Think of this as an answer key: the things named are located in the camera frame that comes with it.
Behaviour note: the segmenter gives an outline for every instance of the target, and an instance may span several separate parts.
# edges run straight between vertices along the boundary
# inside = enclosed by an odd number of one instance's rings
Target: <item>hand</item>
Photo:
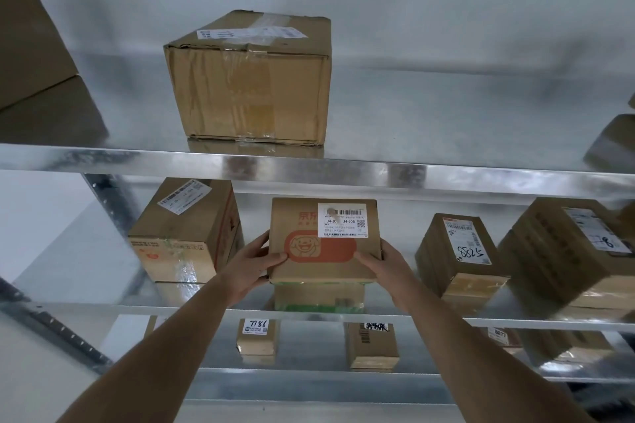
[[[211,281],[223,285],[228,290],[227,306],[239,302],[256,286],[267,284],[269,279],[261,274],[267,268],[286,260],[286,253],[269,254],[269,247],[262,247],[268,240],[269,231],[259,235],[238,251],[232,260],[212,278]]]
[[[423,286],[401,253],[382,239],[382,259],[359,251],[355,257],[377,275],[377,282],[390,293],[395,306],[409,313],[411,301]]]

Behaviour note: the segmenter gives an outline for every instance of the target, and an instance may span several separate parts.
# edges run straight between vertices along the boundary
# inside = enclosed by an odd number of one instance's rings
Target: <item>white label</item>
[[[197,30],[199,39],[245,39],[251,37],[271,37],[283,39],[302,39],[307,36],[293,27],[266,26],[247,27],[246,29]]]
[[[595,249],[615,253],[631,253],[625,244],[608,229],[608,226],[591,209],[573,207],[563,208],[571,219],[578,225]]]
[[[190,179],[171,195],[157,202],[157,204],[168,211],[172,211],[174,214],[181,214],[209,194],[210,191],[210,186],[205,186],[205,184],[196,179]]]
[[[367,238],[368,218],[365,204],[318,203],[319,238]]]
[[[269,320],[245,320],[242,327],[244,335],[265,335],[269,329]]]
[[[504,346],[509,346],[509,337],[504,331],[501,331],[498,328],[487,328],[487,334],[493,340],[498,341]]]
[[[367,330],[386,331],[386,332],[390,332],[391,330],[388,323],[364,323],[364,328]]]
[[[444,217],[443,222],[457,261],[491,264],[472,221]]]

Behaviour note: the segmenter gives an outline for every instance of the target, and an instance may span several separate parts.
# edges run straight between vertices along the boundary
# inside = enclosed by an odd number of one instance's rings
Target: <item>right arm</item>
[[[382,240],[382,260],[357,259],[412,320],[467,423],[592,423],[566,394],[475,331],[414,275],[399,251]]]

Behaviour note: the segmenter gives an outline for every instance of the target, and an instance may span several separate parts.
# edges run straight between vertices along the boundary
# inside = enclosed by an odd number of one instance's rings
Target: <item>shelf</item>
[[[323,148],[190,142],[161,56],[75,59],[103,125],[0,113],[0,169],[230,178],[520,195],[635,198],[635,168],[584,156],[632,78],[587,80],[335,66]],[[60,96],[60,113],[71,104]]]
[[[116,360],[144,334],[147,316],[120,316],[100,350]],[[188,399],[286,402],[453,404],[411,320],[395,323],[400,361],[393,372],[348,368],[341,323],[282,321],[275,363],[244,362],[235,348],[238,316],[226,315],[203,358]],[[534,368],[555,382],[635,382],[635,354],[617,333],[616,353],[592,365]],[[517,357],[531,366],[526,353]]]
[[[131,196],[144,207],[156,183],[134,185]],[[236,200],[246,240],[269,227],[272,195],[238,193]],[[426,228],[436,212],[478,215],[497,243],[524,211],[520,205],[475,204],[408,200],[379,200],[380,232],[414,265]],[[53,315],[60,311],[102,311],[114,314],[170,315],[178,304],[157,292],[140,267],[127,241],[97,203],[92,203],[46,251],[17,279],[15,285]],[[505,287],[477,315],[465,319],[474,326],[513,328],[560,328],[635,331],[635,320],[551,319],[553,307],[531,295]],[[400,323],[409,317],[395,308],[388,293],[377,284],[366,287],[366,314],[288,313],[271,311],[273,287],[256,288],[246,299],[228,310],[236,317],[259,311],[261,317],[282,320],[363,322],[377,320]],[[529,300],[529,304],[520,301]]]

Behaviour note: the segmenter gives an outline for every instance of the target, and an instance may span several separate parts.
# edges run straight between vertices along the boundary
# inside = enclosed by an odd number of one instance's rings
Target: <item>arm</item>
[[[267,231],[236,253],[218,275],[156,331],[94,382],[58,423],[171,423],[186,396],[227,306],[253,287],[286,254],[267,254]]]
[[[399,251],[382,241],[383,260],[356,257],[409,312],[468,423],[592,423],[564,393],[474,331],[417,279]]]

